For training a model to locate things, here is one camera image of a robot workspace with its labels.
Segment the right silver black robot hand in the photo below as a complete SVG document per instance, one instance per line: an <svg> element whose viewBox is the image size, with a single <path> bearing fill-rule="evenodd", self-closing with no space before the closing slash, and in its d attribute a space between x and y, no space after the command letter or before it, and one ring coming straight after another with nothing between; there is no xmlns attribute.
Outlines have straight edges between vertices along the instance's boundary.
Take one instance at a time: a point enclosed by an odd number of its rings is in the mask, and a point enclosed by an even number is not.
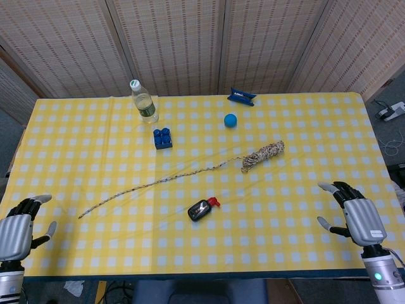
<svg viewBox="0 0 405 304"><path fill-rule="evenodd" d="M360 191L342 181L335 181L332 184L319 182L318 186L332 194L346 220L345 227L336 227L319 216L317 220L324 229L345 238L351 238L361 247L381 244L387 237L376 206Z"/></svg>

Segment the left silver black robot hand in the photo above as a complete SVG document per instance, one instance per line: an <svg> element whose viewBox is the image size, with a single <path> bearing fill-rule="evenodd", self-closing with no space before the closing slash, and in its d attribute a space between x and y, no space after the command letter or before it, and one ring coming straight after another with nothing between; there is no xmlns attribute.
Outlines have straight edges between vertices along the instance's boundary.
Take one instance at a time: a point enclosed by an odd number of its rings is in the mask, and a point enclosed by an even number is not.
<svg viewBox="0 0 405 304"><path fill-rule="evenodd" d="M53 237L57 227L55 221L49 224L43 236L33 238L34 220L39 208L51 199L50 194L26 198L1 219L1 262L22 261L31 249L36 249Z"/></svg>

